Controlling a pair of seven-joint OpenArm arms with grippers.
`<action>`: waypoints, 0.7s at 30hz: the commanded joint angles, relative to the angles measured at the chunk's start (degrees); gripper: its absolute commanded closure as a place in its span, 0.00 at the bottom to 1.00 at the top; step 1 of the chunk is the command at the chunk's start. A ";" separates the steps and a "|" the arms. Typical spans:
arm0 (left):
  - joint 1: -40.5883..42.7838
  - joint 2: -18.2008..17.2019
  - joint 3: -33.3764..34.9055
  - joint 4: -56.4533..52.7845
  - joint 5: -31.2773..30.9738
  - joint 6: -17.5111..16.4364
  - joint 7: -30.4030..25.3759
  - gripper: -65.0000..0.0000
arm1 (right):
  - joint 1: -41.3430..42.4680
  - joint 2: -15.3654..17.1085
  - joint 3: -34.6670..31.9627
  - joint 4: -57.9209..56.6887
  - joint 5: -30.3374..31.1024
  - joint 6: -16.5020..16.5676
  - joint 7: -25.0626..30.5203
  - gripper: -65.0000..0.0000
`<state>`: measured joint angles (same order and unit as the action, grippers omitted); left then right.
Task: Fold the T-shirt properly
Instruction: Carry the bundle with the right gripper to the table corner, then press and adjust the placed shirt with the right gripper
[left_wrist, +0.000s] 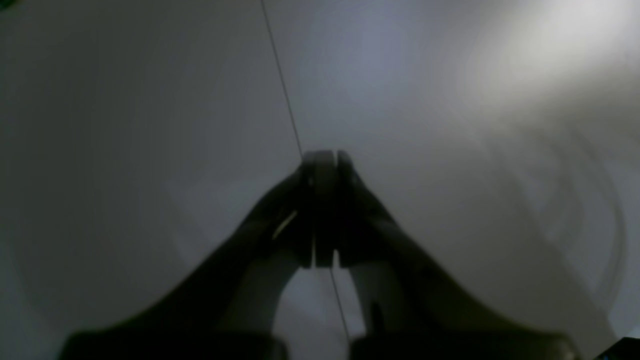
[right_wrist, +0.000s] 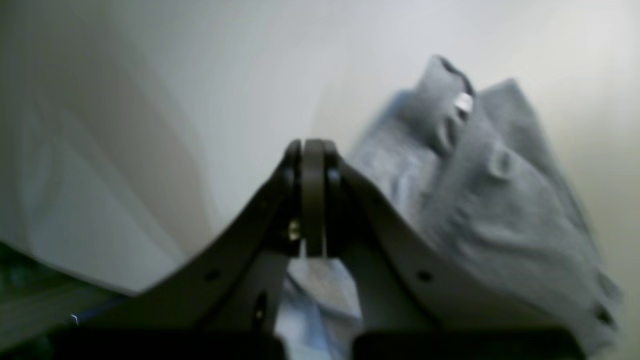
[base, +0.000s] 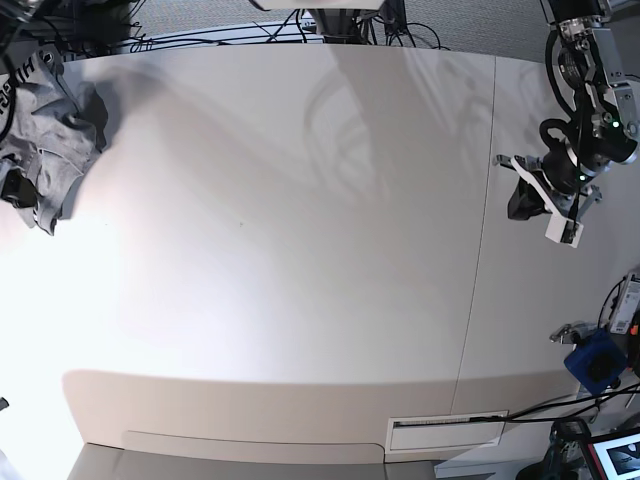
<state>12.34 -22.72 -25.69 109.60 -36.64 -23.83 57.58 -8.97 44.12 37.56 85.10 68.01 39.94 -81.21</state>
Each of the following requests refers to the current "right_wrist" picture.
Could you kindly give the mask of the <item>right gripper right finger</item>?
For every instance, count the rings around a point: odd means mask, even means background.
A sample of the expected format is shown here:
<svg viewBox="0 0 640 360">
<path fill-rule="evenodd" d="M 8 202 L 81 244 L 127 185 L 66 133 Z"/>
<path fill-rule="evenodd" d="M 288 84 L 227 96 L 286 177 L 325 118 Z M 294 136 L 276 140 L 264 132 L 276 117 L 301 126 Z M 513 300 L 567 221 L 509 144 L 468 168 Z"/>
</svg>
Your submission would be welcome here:
<svg viewBox="0 0 640 360">
<path fill-rule="evenodd" d="M 358 290 L 354 360 L 583 360 L 557 321 L 435 253 L 325 142 L 326 250 Z"/>
</svg>

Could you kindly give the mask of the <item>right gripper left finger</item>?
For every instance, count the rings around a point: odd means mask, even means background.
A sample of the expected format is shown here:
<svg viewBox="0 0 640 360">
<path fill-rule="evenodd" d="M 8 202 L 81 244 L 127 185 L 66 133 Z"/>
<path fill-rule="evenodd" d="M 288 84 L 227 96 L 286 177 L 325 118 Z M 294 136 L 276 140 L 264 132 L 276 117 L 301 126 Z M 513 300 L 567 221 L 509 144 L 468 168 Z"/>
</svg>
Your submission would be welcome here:
<svg viewBox="0 0 640 360">
<path fill-rule="evenodd" d="M 296 244 L 301 141 L 204 251 L 146 292 L 52 337 L 54 360 L 285 360 L 274 335 Z"/>
</svg>

